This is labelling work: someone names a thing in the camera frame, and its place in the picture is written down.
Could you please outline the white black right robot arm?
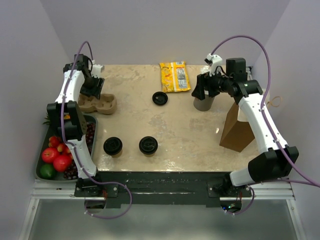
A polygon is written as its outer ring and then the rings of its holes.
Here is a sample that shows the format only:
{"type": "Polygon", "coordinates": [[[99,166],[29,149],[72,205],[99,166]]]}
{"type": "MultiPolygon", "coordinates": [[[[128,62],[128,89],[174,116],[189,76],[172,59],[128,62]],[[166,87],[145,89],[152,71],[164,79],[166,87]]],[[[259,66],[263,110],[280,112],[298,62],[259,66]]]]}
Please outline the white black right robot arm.
{"type": "Polygon", "coordinates": [[[235,196],[241,186],[287,177],[292,170],[288,162],[296,162],[299,151],[289,146],[279,133],[263,99],[263,91],[256,80],[248,80],[244,58],[229,58],[226,68],[223,59],[208,54],[205,62],[210,71],[199,74],[192,92],[194,107],[202,112],[211,109],[214,98],[228,93],[246,116],[257,142],[259,155],[244,169],[231,172],[223,183],[223,192],[235,196]]]}

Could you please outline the black plastic cup lid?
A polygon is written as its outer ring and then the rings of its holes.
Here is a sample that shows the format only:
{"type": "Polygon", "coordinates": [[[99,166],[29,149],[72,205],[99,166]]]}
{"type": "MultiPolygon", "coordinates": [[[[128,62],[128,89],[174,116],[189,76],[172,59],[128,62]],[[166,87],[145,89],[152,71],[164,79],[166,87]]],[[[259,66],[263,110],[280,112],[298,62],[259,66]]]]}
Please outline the black plastic cup lid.
{"type": "Polygon", "coordinates": [[[103,150],[110,156],[119,154],[123,149],[123,143],[118,137],[109,137],[103,143],[103,150]]]}

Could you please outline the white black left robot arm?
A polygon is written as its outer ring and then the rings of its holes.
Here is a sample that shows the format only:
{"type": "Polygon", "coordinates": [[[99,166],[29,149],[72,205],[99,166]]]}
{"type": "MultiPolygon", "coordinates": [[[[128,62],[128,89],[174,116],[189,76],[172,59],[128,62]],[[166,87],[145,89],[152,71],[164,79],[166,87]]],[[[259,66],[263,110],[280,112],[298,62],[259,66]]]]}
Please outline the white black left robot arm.
{"type": "Polygon", "coordinates": [[[87,147],[87,122],[78,100],[80,95],[100,99],[104,84],[101,69],[88,56],[76,54],[73,63],[63,68],[64,81],[57,99],[46,107],[51,127],[69,148],[80,179],[93,178],[97,167],[87,147]]]}

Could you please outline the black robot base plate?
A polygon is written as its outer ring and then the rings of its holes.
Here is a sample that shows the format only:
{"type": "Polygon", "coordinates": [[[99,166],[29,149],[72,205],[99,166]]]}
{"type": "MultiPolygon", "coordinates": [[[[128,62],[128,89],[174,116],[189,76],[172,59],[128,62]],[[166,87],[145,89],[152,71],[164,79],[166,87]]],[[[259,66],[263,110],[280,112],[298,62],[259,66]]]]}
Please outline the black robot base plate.
{"type": "Polygon", "coordinates": [[[106,198],[107,208],[122,204],[220,206],[221,198],[251,197],[244,186],[232,186],[227,172],[100,171],[78,179],[78,198],[106,198]]]}

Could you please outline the brown paper bag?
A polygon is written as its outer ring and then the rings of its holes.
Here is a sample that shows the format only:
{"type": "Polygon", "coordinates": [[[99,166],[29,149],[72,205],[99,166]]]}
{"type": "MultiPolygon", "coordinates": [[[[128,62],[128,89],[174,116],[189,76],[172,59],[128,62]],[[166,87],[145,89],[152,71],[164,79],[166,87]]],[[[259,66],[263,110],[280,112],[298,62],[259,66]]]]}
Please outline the brown paper bag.
{"type": "Polygon", "coordinates": [[[255,136],[248,121],[240,121],[240,108],[234,103],[229,109],[219,145],[229,150],[242,152],[255,136]]]}

